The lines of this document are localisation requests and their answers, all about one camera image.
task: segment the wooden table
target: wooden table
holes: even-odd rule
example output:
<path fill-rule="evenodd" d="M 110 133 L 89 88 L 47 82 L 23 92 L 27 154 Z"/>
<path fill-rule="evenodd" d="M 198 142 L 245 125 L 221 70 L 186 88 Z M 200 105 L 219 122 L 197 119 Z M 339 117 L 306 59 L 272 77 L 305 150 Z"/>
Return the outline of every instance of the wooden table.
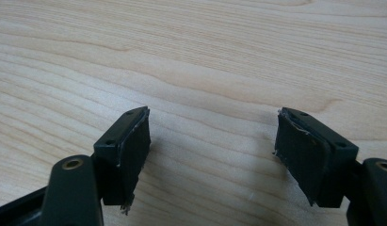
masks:
<path fill-rule="evenodd" d="M 277 111 L 387 158 L 387 1 L 0 1 L 0 205 L 143 105 L 152 151 L 105 225 L 347 225 L 272 155 Z"/>

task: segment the black plastic part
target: black plastic part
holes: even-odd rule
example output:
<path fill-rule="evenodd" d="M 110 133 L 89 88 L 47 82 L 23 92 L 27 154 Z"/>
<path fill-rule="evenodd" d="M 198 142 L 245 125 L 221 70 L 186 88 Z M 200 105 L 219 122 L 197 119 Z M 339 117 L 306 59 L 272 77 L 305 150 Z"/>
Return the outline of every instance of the black plastic part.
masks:
<path fill-rule="evenodd" d="M 347 221 L 349 226 L 376 225 L 371 215 L 369 204 L 363 194 L 363 172 L 363 165 L 356 162 L 354 170 L 343 183 L 345 196 L 351 201 L 347 209 Z"/>
<path fill-rule="evenodd" d="M 37 225 L 46 187 L 0 207 L 0 225 Z"/>
<path fill-rule="evenodd" d="M 387 225 L 387 160 L 366 159 L 363 162 L 362 184 L 376 225 Z"/>
<path fill-rule="evenodd" d="M 75 155 L 53 166 L 40 225 L 103 225 L 90 157 Z"/>
<path fill-rule="evenodd" d="M 358 147 L 305 112 L 284 107 L 278 118 L 275 154 L 311 205 L 340 207 Z"/>
<path fill-rule="evenodd" d="M 150 150 L 149 113 L 147 106 L 124 113 L 94 144 L 92 159 L 104 204 L 121 205 L 126 214 Z"/>

